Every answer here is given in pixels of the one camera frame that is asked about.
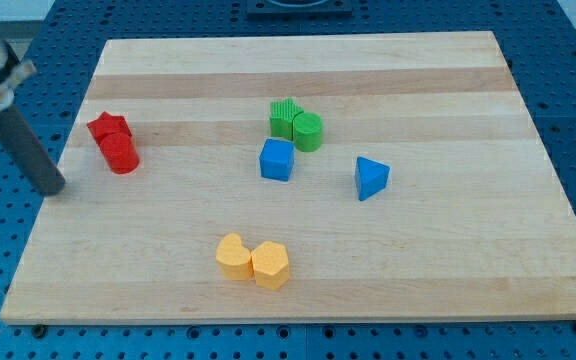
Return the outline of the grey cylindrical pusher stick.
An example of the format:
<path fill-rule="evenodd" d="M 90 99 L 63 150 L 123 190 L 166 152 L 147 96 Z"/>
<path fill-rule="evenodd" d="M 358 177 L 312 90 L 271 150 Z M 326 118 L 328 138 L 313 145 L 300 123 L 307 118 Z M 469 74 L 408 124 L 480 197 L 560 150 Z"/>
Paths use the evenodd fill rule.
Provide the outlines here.
<path fill-rule="evenodd" d="M 14 104 L 0 111 L 0 144 L 40 195 L 64 188 L 64 176 Z"/>

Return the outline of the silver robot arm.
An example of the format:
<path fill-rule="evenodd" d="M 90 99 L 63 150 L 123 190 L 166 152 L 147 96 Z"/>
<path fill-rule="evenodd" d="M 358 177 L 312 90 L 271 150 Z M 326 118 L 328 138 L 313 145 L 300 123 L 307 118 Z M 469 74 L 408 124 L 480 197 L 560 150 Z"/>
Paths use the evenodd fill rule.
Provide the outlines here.
<path fill-rule="evenodd" d="M 22 175 L 42 196 L 58 194 L 65 178 L 14 103 L 14 90 L 36 73 L 0 36 L 0 144 Z"/>

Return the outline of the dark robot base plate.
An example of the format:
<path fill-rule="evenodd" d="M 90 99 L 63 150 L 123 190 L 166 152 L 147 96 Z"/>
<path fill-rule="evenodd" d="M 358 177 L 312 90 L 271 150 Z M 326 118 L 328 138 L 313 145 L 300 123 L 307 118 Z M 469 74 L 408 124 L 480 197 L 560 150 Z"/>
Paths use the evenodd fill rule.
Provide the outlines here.
<path fill-rule="evenodd" d="M 284 16 L 351 15 L 351 0 L 248 0 L 248 18 Z"/>

